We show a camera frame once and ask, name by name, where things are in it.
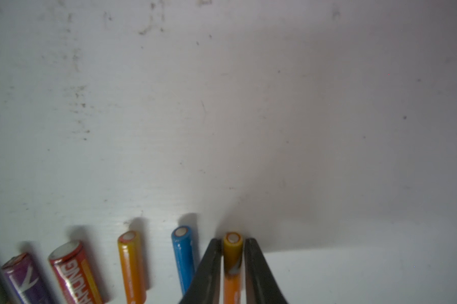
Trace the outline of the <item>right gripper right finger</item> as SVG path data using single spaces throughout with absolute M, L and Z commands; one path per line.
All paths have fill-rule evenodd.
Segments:
M 246 303 L 287 304 L 255 238 L 244 242 Z

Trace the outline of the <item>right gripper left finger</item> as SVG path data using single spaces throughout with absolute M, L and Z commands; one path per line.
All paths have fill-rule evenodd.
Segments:
M 220 300 L 222 240 L 211 239 L 194 279 L 179 304 L 217 304 Z

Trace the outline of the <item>orange slim battery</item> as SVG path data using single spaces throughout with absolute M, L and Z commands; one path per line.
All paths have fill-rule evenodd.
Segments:
M 229 232 L 223 238 L 223 302 L 241 302 L 241 266 L 243 237 Z

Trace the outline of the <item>light blue slim battery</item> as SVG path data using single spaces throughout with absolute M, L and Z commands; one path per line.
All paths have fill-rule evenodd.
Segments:
M 187 225 L 179 226 L 171 233 L 175 263 L 183 295 L 188 291 L 196 270 L 193 254 L 192 229 Z

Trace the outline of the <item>orange yellow battery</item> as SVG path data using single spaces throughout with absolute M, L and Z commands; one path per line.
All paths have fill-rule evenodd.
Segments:
M 117 245 L 127 303 L 145 303 L 146 279 L 139 233 L 127 231 L 118 238 Z

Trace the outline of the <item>red battery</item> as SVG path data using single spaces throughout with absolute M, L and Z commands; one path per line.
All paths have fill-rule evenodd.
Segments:
M 82 241 L 61 245 L 48 256 L 48 261 L 67 303 L 104 303 Z

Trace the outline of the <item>purple battery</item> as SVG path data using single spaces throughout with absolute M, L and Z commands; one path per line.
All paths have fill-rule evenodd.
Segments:
M 19 303 L 55 303 L 30 253 L 12 257 L 0 269 Z

